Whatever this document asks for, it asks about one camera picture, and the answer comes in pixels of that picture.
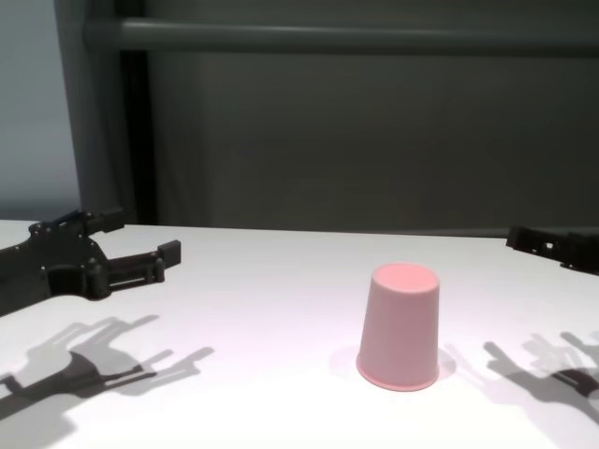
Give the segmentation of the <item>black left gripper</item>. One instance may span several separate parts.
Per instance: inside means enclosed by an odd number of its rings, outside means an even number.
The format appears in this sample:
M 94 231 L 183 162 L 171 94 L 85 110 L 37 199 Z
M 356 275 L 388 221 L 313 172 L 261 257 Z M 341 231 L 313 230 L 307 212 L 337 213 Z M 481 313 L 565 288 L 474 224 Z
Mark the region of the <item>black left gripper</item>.
M 100 300 L 110 292 L 165 281 L 182 262 L 175 239 L 149 253 L 108 259 L 86 237 L 124 227 L 124 210 L 74 210 L 33 227 L 28 240 L 1 251 L 1 315 L 60 296 Z

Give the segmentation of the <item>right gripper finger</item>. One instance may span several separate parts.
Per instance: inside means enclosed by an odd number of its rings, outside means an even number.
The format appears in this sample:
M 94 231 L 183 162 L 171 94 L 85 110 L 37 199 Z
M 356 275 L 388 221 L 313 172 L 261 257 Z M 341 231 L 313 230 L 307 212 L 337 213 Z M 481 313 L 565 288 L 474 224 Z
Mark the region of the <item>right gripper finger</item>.
M 562 244 L 563 268 L 587 274 L 598 273 L 598 236 L 569 233 Z
M 506 246 L 523 253 L 538 256 L 562 256 L 567 238 L 564 235 L 512 226 L 506 238 Z

